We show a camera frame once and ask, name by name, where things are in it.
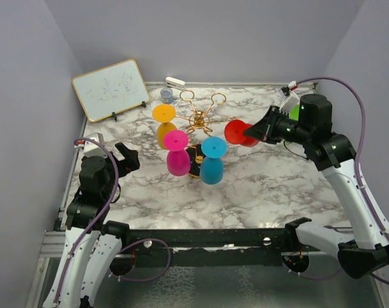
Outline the red wine glass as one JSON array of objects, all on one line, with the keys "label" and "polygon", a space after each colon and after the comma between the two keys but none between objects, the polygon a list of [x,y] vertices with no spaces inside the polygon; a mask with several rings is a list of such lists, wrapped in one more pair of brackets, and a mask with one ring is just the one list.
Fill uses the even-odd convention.
[{"label": "red wine glass", "polygon": [[244,131],[251,126],[252,124],[245,123],[239,119],[232,120],[226,125],[224,129],[225,139],[230,144],[253,147],[259,143],[259,140],[244,135]]}]

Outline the green wine glass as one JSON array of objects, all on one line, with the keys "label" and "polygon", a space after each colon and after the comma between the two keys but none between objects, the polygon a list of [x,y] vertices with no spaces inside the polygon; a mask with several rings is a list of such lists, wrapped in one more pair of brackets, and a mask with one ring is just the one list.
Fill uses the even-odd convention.
[{"label": "green wine glass", "polygon": [[298,120],[299,119],[299,107],[300,105],[297,104],[296,106],[293,107],[291,112],[289,113],[289,118],[293,120]]}]

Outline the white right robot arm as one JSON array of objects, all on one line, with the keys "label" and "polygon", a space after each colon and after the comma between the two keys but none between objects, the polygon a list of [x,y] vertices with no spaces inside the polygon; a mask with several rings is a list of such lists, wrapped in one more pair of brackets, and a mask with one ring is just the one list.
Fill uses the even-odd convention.
[{"label": "white right robot arm", "polygon": [[297,251],[304,245],[336,258],[352,278],[361,278],[389,265],[389,222],[366,187],[358,164],[359,153],[350,140],[332,131],[333,106],[320,94],[300,98],[299,118],[271,106],[244,135],[267,144],[300,144],[336,193],[352,228],[352,235],[322,227],[309,218],[287,223],[285,246]]}]

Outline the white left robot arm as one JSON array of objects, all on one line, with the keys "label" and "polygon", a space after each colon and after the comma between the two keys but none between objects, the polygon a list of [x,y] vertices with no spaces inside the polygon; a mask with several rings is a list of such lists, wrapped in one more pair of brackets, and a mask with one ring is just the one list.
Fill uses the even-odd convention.
[{"label": "white left robot arm", "polygon": [[67,207],[62,257],[43,307],[93,307],[110,264],[131,244],[129,225],[106,221],[119,179],[140,167],[138,152],[115,144],[123,156],[98,144],[99,151],[83,150],[79,188]]}]

